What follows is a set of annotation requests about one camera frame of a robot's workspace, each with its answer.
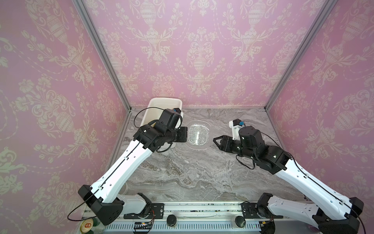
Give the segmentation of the white plastic bin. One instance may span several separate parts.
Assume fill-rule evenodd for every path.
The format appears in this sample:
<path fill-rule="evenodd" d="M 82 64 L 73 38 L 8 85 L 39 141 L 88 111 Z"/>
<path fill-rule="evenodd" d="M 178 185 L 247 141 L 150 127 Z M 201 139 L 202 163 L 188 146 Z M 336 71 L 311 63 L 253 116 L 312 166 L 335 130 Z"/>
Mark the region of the white plastic bin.
<path fill-rule="evenodd" d="M 170 142 L 164 144 L 154 144 L 158 133 L 153 128 L 155 123 L 160 118 L 163 110 L 180 108 L 182 110 L 182 101 L 176 98 L 166 98 L 166 97 L 156 97 L 151 99 L 148 107 L 145 109 L 145 114 L 140 125 L 141 134 L 137 139 L 141 140 L 143 148 L 147 148 L 152 152 L 160 151 L 163 152 L 176 143 L 179 142 Z"/>

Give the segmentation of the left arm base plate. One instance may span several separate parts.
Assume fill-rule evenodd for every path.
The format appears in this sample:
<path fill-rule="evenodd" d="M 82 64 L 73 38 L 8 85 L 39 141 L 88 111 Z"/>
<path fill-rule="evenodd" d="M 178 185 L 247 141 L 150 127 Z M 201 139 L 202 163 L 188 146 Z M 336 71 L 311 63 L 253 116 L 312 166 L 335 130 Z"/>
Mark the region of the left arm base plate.
<path fill-rule="evenodd" d="M 164 216 L 164 203 L 147 204 L 139 214 L 125 214 L 124 219 L 162 219 Z"/>

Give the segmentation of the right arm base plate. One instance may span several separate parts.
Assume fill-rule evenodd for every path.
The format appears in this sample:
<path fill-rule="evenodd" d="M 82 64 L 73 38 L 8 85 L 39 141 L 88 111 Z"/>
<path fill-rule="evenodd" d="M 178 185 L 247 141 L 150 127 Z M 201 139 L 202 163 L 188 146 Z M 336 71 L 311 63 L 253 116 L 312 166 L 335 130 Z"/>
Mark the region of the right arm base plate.
<path fill-rule="evenodd" d="M 253 202 L 242 202 L 240 204 L 242 215 L 245 219 L 282 219 L 282 215 L 272 215 L 272 214 L 261 214 L 256 209 L 256 203 Z"/>

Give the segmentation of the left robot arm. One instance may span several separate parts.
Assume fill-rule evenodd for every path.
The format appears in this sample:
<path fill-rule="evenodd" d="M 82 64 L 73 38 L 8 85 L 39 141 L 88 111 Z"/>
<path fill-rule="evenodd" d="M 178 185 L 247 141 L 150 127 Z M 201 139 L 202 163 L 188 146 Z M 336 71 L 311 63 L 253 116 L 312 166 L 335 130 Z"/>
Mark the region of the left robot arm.
<path fill-rule="evenodd" d="M 142 193 L 120 195 L 120 190 L 135 170 L 166 143 L 185 143 L 188 129 L 183 127 L 183 112 L 179 108 L 164 109 L 157 120 L 139 127 L 128 148 L 111 168 L 92 185 L 82 185 L 78 194 L 107 226 L 118 217 L 135 214 L 148 217 L 152 203 Z"/>

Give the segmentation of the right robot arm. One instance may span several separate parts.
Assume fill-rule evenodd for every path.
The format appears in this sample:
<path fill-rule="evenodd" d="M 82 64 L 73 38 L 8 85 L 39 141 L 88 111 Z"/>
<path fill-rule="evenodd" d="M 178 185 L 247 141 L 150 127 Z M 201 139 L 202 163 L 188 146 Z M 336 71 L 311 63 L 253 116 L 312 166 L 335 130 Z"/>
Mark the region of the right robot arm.
<path fill-rule="evenodd" d="M 236 125 L 232 136 L 215 137 L 219 150 L 251 159 L 255 166 L 291 184 L 311 200 L 302 203 L 263 193 L 256 204 L 262 217 L 285 216 L 317 228 L 323 234 L 357 234 L 366 231 L 360 215 L 364 203 L 333 190 L 304 169 L 278 144 L 267 145 L 253 126 Z"/>

